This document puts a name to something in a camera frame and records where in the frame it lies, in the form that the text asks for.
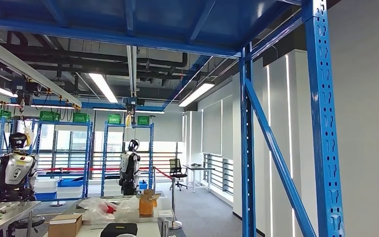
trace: plastic bag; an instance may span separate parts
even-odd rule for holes
[[[82,214],[82,220],[84,221],[97,221],[97,220],[113,220],[115,219],[113,214],[107,213],[108,206],[117,210],[117,206],[108,201],[102,200],[99,197],[91,197],[81,201],[78,206],[86,209]]]
[[[131,128],[131,121],[132,121],[132,117],[131,117],[131,114],[129,113],[125,117],[125,127]]]
[[[27,136],[27,143],[25,146],[30,146],[33,143],[34,133],[29,126],[24,127],[24,134]]]
[[[117,211],[120,212],[137,212],[137,209],[139,209],[139,199],[136,196],[121,201],[117,206]]]

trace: black office chair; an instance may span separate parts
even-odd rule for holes
[[[179,191],[181,191],[181,187],[182,187],[182,186],[184,186],[184,187],[186,187],[186,188],[188,189],[188,186],[187,186],[187,185],[183,185],[183,184],[180,184],[180,183],[179,183],[179,180],[180,180],[181,178],[188,177],[188,175],[187,175],[187,171],[188,171],[188,170],[185,169],[185,173],[184,173],[184,174],[182,173],[181,162],[180,162],[179,159],[177,159],[177,158],[176,158],[176,159],[170,159],[170,160],[169,160],[169,164],[170,164],[170,166],[171,166],[171,169],[170,169],[170,171],[169,171],[169,175],[170,175],[171,177],[173,177],[173,178],[178,179],[175,185],[179,188]]]

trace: brown cardboard box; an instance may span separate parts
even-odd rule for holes
[[[58,215],[51,219],[48,237],[75,237],[82,227],[82,214]]]

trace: black case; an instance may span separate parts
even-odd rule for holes
[[[115,237],[121,234],[137,235],[135,223],[110,223],[101,232],[101,237]]]

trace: railing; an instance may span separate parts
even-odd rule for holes
[[[207,167],[215,168],[211,172],[211,184],[233,195],[233,160],[204,154],[204,163]],[[208,181],[207,171],[204,172],[204,180]]]

